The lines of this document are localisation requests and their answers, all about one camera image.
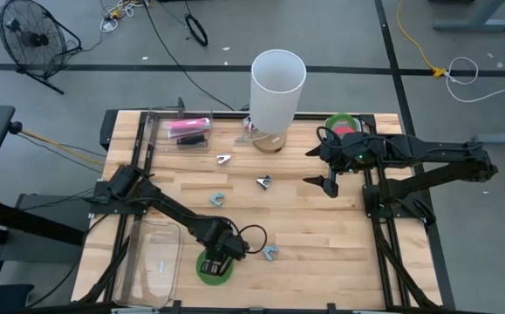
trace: black fan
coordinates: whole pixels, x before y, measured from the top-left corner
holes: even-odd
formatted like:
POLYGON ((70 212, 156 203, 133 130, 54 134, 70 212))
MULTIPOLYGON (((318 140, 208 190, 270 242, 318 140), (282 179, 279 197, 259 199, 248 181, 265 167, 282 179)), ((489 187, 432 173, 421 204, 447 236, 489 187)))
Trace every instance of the black fan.
POLYGON ((64 94, 47 79, 66 67, 69 55, 82 50, 81 42, 47 9, 31 0, 8 0, 0 9, 0 38, 18 73, 64 94), (67 48, 63 29, 76 38, 76 47, 67 48))

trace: green object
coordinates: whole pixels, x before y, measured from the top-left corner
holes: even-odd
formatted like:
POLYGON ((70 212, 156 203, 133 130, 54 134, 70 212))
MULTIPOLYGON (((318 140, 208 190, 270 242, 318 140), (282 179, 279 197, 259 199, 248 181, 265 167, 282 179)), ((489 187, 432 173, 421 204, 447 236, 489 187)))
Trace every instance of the green object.
POLYGON ((211 275, 206 275, 200 272, 200 267, 201 263, 206 259, 206 251, 204 250, 203 252, 198 255, 198 259, 196 260, 196 274, 198 274, 198 277, 208 285, 221 285, 226 283, 229 278, 231 277, 231 274, 233 273, 233 268, 235 266, 235 261, 233 261, 229 265, 229 269, 225 272, 223 276, 211 276, 211 275))
POLYGON ((343 120, 347 121, 353 130, 358 130, 357 121, 355 121, 355 119, 347 113, 336 113, 332 115, 325 121, 325 127, 333 130, 333 126, 335 126, 335 124, 339 121, 343 120))

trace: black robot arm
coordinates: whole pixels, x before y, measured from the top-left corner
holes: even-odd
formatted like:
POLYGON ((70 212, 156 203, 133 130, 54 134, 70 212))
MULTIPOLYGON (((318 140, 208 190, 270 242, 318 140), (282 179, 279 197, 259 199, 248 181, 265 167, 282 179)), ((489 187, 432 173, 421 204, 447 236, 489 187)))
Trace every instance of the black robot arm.
POLYGON ((425 142, 404 134, 348 133, 339 138, 326 129, 318 147, 306 153, 319 156, 330 166, 328 178, 306 178, 305 181, 322 187, 330 197, 338 196, 336 174, 357 173, 360 170, 378 167, 413 167, 423 162, 447 163, 424 174, 397 181, 387 179, 379 182, 380 203, 401 200, 412 192, 434 187, 450 181, 489 180, 498 172, 482 144, 478 142, 439 143, 425 142))
POLYGON ((200 268, 204 274, 222 276, 233 260, 240 261, 249 253, 249 244, 229 218, 196 214, 163 194, 139 168, 120 166, 108 182, 107 191, 108 205, 153 207, 187 227, 190 235, 206 247, 200 268))

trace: yellow cable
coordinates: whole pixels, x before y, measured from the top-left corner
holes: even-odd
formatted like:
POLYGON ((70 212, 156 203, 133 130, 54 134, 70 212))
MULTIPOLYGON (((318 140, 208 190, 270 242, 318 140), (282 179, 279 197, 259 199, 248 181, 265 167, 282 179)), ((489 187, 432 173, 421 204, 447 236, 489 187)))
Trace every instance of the yellow cable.
POLYGON ((80 158, 81 160, 85 160, 85 161, 87 161, 87 162, 91 162, 91 163, 94 163, 94 164, 97 164, 97 165, 101 165, 101 166, 105 165, 105 163, 104 163, 104 162, 102 162, 102 161, 99 161, 99 160, 95 160, 95 159, 92 159, 92 158, 86 157, 86 156, 84 156, 83 154, 78 154, 78 153, 76 153, 76 152, 72 151, 70 148, 68 148, 68 147, 63 147, 62 145, 58 144, 58 143, 57 143, 57 142, 55 142, 54 140, 47 139, 47 138, 45 138, 44 136, 41 136, 41 135, 38 135, 38 134, 35 134, 35 133, 31 133, 31 132, 29 132, 29 131, 25 131, 25 130, 22 130, 22 131, 21 131, 21 133, 23 133, 23 134, 25 134, 25 135, 27 135, 27 136, 29 136, 29 137, 32 137, 32 138, 33 138, 33 139, 35 139, 35 140, 41 140, 41 141, 43 141, 43 142, 45 142, 45 143, 52 144, 52 145, 54 145, 55 147, 58 147, 58 148, 60 148, 60 149, 64 150, 65 152, 70 153, 70 154, 72 154, 72 155, 74 155, 74 156, 76 156, 76 157, 80 158))
POLYGON ((417 43, 415 41, 415 39, 411 38, 411 36, 409 36, 406 32, 406 30, 403 28, 403 25, 401 25, 401 20, 399 18, 399 12, 401 11, 401 5, 403 4, 403 0, 399 0, 399 4, 398 4, 398 10, 396 11, 396 18, 398 20, 398 26, 399 26, 399 29, 401 30, 401 32, 403 33, 403 35, 406 36, 407 39, 409 39, 412 43, 414 43, 417 48, 419 48, 419 51, 420 51, 420 55, 423 56, 423 59, 425 59, 425 62, 427 63, 428 66, 430 66, 431 69, 433 69, 433 75, 435 78, 439 78, 441 77, 442 75, 444 75, 444 73, 446 73, 446 68, 439 68, 439 67, 436 67, 434 65, 432 65, 428 59, 427 59, 427 56, 425 55, 425 52, 423 51, 423 48, 420 46, 419 43, 417 43))

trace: white container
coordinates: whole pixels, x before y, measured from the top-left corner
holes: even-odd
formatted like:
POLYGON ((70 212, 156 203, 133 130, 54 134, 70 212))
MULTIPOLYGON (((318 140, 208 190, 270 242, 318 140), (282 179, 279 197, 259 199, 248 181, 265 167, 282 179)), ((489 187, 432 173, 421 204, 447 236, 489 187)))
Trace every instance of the white container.
POLYGON ((250 118, 264 133, 283 133, 290 126, 306 80, 306 66, 284 50, 262 52, 252 63, 250 118))

